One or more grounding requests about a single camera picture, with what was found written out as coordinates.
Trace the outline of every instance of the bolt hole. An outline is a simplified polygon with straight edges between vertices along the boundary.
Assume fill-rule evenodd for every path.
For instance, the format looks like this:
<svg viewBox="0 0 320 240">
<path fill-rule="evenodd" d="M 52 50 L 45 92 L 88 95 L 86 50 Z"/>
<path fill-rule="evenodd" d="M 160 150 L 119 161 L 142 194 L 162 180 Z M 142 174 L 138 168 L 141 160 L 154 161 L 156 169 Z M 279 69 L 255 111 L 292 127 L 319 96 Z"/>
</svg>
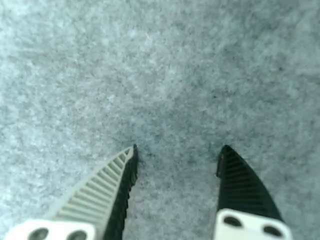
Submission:
<svg viewBox="0 0 320 240">
<path fill-rule="evenodd" d="M 263 228 L 263 231 L 266 234 L 270 234 L 270 235 L 273 235 L 273 236 L 276 236 L 276 237 L 282 237 L 282 233 L 278 229 L 273 227 L 273 226 L 265 226 Z"/>
<path fill-rule="evenodd" d="M 75 231 L 71 233 L 67 240 L 86 240 L 87 239 L 87 234 L 84 231 Z"/>
<path fill-rule="evenodd" d="M 28 237 L 28 240 L 44 240 L 48 236 L 49 230 L 47 228 L 38 228 L 34 230 Z"/>
<path fill-rule="evenodd" d="M 235 218 L 233 216 L 227 216 L 227 217 L 224 218 L 223 221 L 226 224 L 232 225 L 234 227 L 242 227 L 241 222 L 237 218 Z"/>
</svg>

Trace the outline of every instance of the black rubber edge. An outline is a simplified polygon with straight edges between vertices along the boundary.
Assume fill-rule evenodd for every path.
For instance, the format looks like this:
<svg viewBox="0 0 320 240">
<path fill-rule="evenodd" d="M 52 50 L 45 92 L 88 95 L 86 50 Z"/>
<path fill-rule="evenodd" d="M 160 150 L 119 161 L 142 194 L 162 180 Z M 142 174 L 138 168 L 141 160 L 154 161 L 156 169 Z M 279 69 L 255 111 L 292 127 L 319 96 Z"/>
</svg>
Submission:
<svg viewBox="0 0 320 240">
<path fill-rule="evenodd" d="M 216 176 L 221 179 L 217 211 L 228 208 L 284 221 L 262 181 L 229 145 L 218 156 Z"/>
<path fill-rule="evenodd" d="M 138 149 L 133 146 L 133 156 L 125 165 L 118 193 L 112 208 L 111 216 L 106 226 L 104 240 L 121 240 L 127 217 L 129 192 L 137 180 Z"/>
</svg>

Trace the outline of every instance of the gray carpet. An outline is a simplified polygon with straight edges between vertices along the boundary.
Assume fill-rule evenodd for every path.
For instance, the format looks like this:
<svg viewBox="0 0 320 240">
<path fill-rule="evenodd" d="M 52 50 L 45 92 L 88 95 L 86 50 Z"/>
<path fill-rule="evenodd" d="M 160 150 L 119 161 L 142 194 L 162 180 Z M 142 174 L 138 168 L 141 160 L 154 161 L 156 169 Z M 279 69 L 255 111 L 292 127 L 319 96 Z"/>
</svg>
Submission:
<svg viewBox="0 0 320 240">
<path fill-rule="evenodd" d="M 223 144 L 319 237 L 318 0 L 0 1 L 0 238 L 136 143 L 124 240 L 210 240 Z"/>
</svg>

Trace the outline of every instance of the ridged texture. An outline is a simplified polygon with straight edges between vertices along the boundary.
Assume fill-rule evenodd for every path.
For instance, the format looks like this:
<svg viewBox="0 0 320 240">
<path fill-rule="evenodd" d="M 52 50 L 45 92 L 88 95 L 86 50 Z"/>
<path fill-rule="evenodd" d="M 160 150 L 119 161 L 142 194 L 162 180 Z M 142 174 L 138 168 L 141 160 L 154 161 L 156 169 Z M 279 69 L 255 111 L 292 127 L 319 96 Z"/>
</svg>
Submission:
<svg viewBox="0 0 320 240">
<path fill-rule="evenodd" d="M 125 166 L 121 184 L 106 227 L 104 240 L 121 240 L 127 217 L 128 199 L 131 187 L 137 179 L 137 161 L 132 158 Z"/>
<path fill-rule="evenodd" d="M 216 176 L 221 178 L 217 210 L 228 208 L 283 221 L 256 173 L 228 145 L 219 154 Z"/>
<path fill-rule="evenodd" d="M 122 239 L 129 192 L 137 179 L 137 166 L 138 151 L 134 145 L 76 187 L 66 201 L 53 209 L 50 219 L 91 223 L 101 238 Z"/>
</svg>

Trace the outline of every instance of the screw hole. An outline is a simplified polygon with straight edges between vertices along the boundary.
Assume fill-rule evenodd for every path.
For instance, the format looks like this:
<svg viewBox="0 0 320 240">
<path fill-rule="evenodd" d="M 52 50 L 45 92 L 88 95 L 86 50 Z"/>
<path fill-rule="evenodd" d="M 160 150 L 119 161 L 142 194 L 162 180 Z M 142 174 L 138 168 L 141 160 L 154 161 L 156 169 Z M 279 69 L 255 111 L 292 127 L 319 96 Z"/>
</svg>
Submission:
<svg viewBox="0 0 320 240">
<path fill-rule="evenodd" d="M 47 228 L 38 228 L 34 230 L 28 237 L 28 240 L 44 240 L 48 236 L 49 230 Z"/>
<path fill-rule="evenodd" d="M 67 240 L 86 240 L 87 239 L 87 234 L 84 231 L 75 231 L 71 233 Z"/>
<path fill-rule="evenodd" d="M 282 237 L 282 233 L 278 229 L 273 227 L 273 226 L 265 226 L 263 228 L 263 231 L 266 234 L 270 234 L 270 235 L 273 235 L 273 236 L 276 236 L 276 237 Z"/>
<path fill-rule="evenodd" d="M 237 218 L 235 218 L 233 216 L 227 216 L 227 217 L 224 218 L 223 221 L 226 224 L 232 225 L 234 227 L 242 227 L 241 222 Z"/>
</svg>

